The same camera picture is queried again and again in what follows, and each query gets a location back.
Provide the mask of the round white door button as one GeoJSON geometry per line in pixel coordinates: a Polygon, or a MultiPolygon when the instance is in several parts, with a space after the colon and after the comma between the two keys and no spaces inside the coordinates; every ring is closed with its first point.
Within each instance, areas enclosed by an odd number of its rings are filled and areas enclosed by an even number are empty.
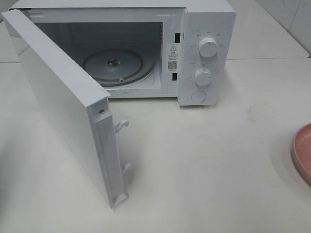
{"type": "Polygon", "coordinates": [[[196,91],[191,96],[192,101],[202,103],[206,99],[206,93],[204,91],[196,91]]]}

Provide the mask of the white microwave knob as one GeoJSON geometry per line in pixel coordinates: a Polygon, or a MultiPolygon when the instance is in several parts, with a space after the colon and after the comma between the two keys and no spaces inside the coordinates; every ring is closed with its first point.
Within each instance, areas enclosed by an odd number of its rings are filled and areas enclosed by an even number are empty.
{"type": "Polygon", "coordinates": [[[199,54],[204,58],[210,58],[217,53],[219,42],[213,36],[202,38],[198,42],[199,54]]]}
{"type": "Polygon", "coordinates": [[[212,81],[212,74],[209,69],[198,69],[194,73],[194,80],[197,86],[207,86],[212,81]]]}

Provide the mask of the white microwave door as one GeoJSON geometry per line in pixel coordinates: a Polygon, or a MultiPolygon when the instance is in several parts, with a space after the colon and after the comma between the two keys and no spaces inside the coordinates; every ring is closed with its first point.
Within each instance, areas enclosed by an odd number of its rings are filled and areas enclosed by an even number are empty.
{"type": "Polygon", "coordinates": [[[23,12],[2,14],[35,98],[98,192],[114,208],[127,198],[109,93],[23,12]]]}

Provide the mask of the pink round plate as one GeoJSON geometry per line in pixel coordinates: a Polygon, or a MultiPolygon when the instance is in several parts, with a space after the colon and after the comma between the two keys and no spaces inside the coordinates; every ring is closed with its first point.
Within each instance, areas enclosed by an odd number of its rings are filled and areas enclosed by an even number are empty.
{"type": "Polygon", "coordinates": [[[300,128],[292,142],[292,161],[302,179],[311,186],[311,124],[300,128]]]}

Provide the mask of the white microwave oven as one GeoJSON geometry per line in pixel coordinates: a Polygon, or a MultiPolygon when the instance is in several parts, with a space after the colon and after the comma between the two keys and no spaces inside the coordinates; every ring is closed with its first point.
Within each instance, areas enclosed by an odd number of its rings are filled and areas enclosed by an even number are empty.
{"type": "Polygon", "coordinates": [[[19,0],[2,14],[26,49],[111,98],[214,105],[236,13],[225,0],[19,0]]]}

